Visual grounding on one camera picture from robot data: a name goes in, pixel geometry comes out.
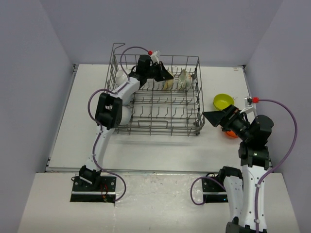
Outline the blue yellow patterned bowl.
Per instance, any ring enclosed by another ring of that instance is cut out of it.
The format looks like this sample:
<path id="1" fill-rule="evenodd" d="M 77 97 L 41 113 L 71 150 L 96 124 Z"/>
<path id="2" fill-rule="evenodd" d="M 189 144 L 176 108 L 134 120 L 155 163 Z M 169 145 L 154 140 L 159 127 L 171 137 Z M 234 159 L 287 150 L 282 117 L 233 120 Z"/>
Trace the blue yellow patterned bowl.
<path id="1" fill-rule="evenodd" d="M 172 88 L 173 86 L 173 82 L 174 82 L 174 75 L 168 71 L 168 73 L 173 77 L 172 79 L 168 79 L 164 82 L 163 88 L 162 90 L 169 90 L 170 88 Z"/>

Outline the lime green bowl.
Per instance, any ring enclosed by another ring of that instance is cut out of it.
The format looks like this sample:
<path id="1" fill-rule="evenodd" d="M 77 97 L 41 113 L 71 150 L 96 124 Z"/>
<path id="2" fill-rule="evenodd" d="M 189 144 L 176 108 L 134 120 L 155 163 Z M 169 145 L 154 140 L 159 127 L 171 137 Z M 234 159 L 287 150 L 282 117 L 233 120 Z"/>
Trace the lime green bowl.
<path id="1" fill-rule="evenodd" d="M 217 101 L 223 101 L 223 102 L 227 102 L 228 106 L 230 105 L 234 105 L 234 99 L 230 96 L 230 95 L 227 95 L 227 94 L 218 94 L 214 97 L 213 99 L 213 103 L 214 102 L 217 102 Z"/>
<path id="2" fill-rule="evenodd" d="M 228 106 L 227 102 L 223 101 L 214 102 L 213 105 L 217 110 L 223 110 Z"/>

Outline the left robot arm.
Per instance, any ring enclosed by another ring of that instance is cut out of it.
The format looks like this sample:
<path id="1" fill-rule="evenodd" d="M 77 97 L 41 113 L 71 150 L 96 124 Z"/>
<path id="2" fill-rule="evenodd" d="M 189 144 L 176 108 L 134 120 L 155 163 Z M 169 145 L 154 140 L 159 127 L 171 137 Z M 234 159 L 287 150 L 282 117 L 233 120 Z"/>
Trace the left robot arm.
<path id="1" fill-rule="evenodd" d="M 99 89 L 94 92 L 87 105 L 88 113 L 98 126 L 98 133 L 92 147 L 92 154 L 79 170 L 79 178 L 91 191 L 101 185 L 100 174 L 104 170 L 99 164 L 103 160 L 109 139 L 121 124 L 122 112 L 130 102 L 132 95 L 141 89 L 148 79 L 156 82 L 172 80 L 173 76 L 159 60 L 159 52 L 149 51 L 139 57 L 135 70 L 126 75 L 126 80 L 115 90 Z"/>

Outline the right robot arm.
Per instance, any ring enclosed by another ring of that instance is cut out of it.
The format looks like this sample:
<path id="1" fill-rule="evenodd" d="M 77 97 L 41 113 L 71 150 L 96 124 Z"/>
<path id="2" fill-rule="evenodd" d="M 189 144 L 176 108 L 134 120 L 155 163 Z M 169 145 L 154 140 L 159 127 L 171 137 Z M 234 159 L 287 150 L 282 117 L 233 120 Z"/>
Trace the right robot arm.
<path id="1" fill-rule="evenodd" d="M 213 127 L 232 131 L 241 139 L 239 158 L 241 168 L 224 166 L 217 176 L 217 186 L 226 191 L 230 210 L 227 233 L 267 232 L 264 210 L 264 175 L 270 167 L 266 146 L 272 133 L 273 121 L 258 115 L 249 122 L 245 114 L 234 105 L 220 111 L 203 112 Z"/>

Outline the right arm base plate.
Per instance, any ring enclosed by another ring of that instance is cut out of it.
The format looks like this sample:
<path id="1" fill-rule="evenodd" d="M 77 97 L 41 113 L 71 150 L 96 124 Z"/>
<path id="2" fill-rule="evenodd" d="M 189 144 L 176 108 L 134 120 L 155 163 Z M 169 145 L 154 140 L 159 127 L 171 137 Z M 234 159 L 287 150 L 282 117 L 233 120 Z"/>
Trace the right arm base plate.
<path id="1" fill-rule="evenodd" d="M 211 179 L 202 179 L 202 191 L 204 203 L 228 203 L 225 190 Z"/>

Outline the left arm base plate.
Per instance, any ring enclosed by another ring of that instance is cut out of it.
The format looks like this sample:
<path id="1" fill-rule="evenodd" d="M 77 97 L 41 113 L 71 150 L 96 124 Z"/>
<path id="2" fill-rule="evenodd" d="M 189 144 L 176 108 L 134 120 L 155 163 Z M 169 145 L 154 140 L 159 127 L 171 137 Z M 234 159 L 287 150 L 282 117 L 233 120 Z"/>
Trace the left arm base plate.
<path id="1" fill-rule="evenodd" d="M 101 176 L 97 184 L 92 185 L 79 176 L 71 178 L 73 186 L 70 202 L 113 203 L 116 202 L 116 177 Z"/>

